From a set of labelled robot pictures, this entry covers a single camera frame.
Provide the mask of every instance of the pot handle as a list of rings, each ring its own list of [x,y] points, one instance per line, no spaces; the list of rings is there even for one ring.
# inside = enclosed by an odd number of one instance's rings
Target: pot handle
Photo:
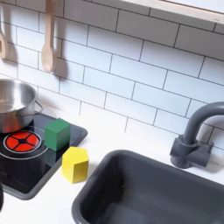
[[[39,105],[39,107],[40,107],[40,110],[39,111],[37,111],[37,112],[33,112],[33,113],[31,113],[31,114],[21,114],[20,116],[36,116],[36,115],[38,115],[39,113],[41,113],[42,111],[43,111],[43,107],[42,107],[42,105],[38,102],[38,101],[35,101],[38,105]]]

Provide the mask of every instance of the white subway tile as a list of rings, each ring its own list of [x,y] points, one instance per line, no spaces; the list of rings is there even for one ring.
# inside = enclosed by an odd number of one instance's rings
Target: white subway tile
[[[137,83],[133,100],[184,116],[190,99]]]
[[[216,24],[214,31],[224,34],[224,24]]]
[[[63,17],[63,3],[64,0],[55,1],[55,15]],[[35,10],[46,12],[46,0],[17,0],[17,5]]]
[[[35,31],[28,31],[23,28],[17,28],[17,44],[24,46],[32,50],[41,52],[45,43],[45,35]],[[56,56],[61,55],[61,39],[54,39],[54,49],[56,50]]]
[[[194,112],[196,112],[198,109],[202,108],[205,105],[206,104],[204,102],[192,100],[190,107],[187,111],[186,117],[190,118],[194,114]]]
[[[134,81],[89,67],[85,68],[84,84],[127,98],[131,98],[134,89]]]
[[[214,146],[224,149],[224,130],[214,129],[213,134],[209,140],[209,143],[214,143]]]
[[[80,118],[97,129],[104,128],[109,131],[124,132],[127,117],[117,115],[105,109],[97,108],[86,103],[81,104]]]
[[[144,7],[139,4],[134,3],[127,3],[120,0],[93,0],[92,2],[98,3],[98,4],[105,4],[108,6],[115,7],[117,9],[126,10],[126,11],[133,11],[136,13],[149,15],[150,9],[148,7]]]
[[[17,43],[16,26],[6,23],[1,23],[1,26],[3,34],[7,39],[7,42],[16,44]]]
[[[65,18],[107,30],[116,29],[118,10],[82,0],[65,1]]]
[[[104,72],[109,71],[111,54],[95,50],[84,45],[63,41],[63,59],[93,67]]]
[[[186,130],[188,119],[183,116],[167,113],[162,110],[157,111],[155,126],[183,135]]]
[[[112,31],[89,27],[87,44],[94,48],[139,60],[143,41]]]
[[[221,34],[181,25],[176,47],[189,52],[224,60],[223,42],[224,36]]]
[[[16,79],[18,77],[18,65],[7,59],[0,59],[0,74]]]
[[[117,31],[136,38],[173,46],[178,28],[178,24],[157,18],[146,17],[123,10],[119,12]]]
[[[38,101],[47,106],[66,111],[69,114],[73,114],[73,116],[80,114],[80,101],[62,94],[56,94],[41,87],[38,89]]]
[[[39,15],[39,31],[46,32],[45,14]],[[86,24],[76,23],[64,18],[56,17],[54,24],[54,37],[66,39],[82,45],[87,43],[88,26]]]
[[[151,9],[150,16],[154,18],[162,18],[182,25],[190,25],[200,29],[212,31],[215,23],[198,19],[196,17],[187,17],[181,14],[172,13],[165,10]]]
[[[174,139],[178,136],[170,131],[159,129],[132,119],[128,120],[126,132],[133,136],[143,137],[146,140],[157,141],[168,148],[172,147]]]
[[[8,44],[7,59],[28,67],[38,68],[39,54],[19,45]]]
[[[166,70],[156,66],[113,55],[112,74],[133,81],[142,82],[156,88],[162,88],[165,82]]]
[[[33,85],[52,90],[54,92],[59,92],[60,79],[49,73],[41,72],[35,68],[30,68],[28,66],[17,66],[18,78],[21,81],[31,83]]]
[[[41,71],[45,71],[41,62],[41,53],[39,53],[38,69]],[[57,64],[52,74],[56,74],[62,78],[66,78],[71,81],[82,82],[84,66],[75,64],[64,59],[57,59]]]
[[[210,157],[210,163],[224,166],[224,150],[213,147],[212,154]]]
[[[101,90],[62,78],[60,79],[59,93],[98,107],[103,107],[106,97],[106,93]]]
[[[202,80],[212,81],[224,85],[223,71],[224,61],[206,58],[199,77]]]
[[[224,95],[223,86],[174,72],[167,74],[164,89],[207,103],[222,102]]]
[[[141,61],[198,77],[204,57],[145,41]]]
[[[174,115],[159,110],[157,112],[155,126],[164,130],[175,132],[179,135],[183,135],[185,133],[188,121],[189,119],[183,116]],[[203,143],[207,143],[209,137],[211,136],[212,130],[213,130],[212,127],[202,124],[197,139]]]
[[[36,11],[23,9],[11,4],[3,4],[1,21],[33,31],[39,30],[39,14]]]
[[[155,108],[113,94],[107,94],[105,109],[149,124],[153,124],[157,112]]]

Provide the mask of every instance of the sink basin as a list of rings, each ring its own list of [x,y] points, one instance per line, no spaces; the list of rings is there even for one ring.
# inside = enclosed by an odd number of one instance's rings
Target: sink basin
[[[224,186],[117,150],[102,160],[72,212],[77,224],[224,224]]]

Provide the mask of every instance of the toy block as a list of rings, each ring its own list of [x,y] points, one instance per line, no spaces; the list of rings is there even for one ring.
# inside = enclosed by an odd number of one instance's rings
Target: toy block
[[[88,176],[88,152],[70,147],[62,157],[62,175],[72,184],[84,181]]]
[[[45,126],[45,146],[53,151],[59,151],[70,142],[71,124],[57,119]]]

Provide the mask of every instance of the toy kitchen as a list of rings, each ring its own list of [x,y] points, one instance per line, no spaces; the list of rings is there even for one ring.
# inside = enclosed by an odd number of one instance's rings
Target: toy kitchen
[[[221,0],[0,9],[0,224],[224,224]]]

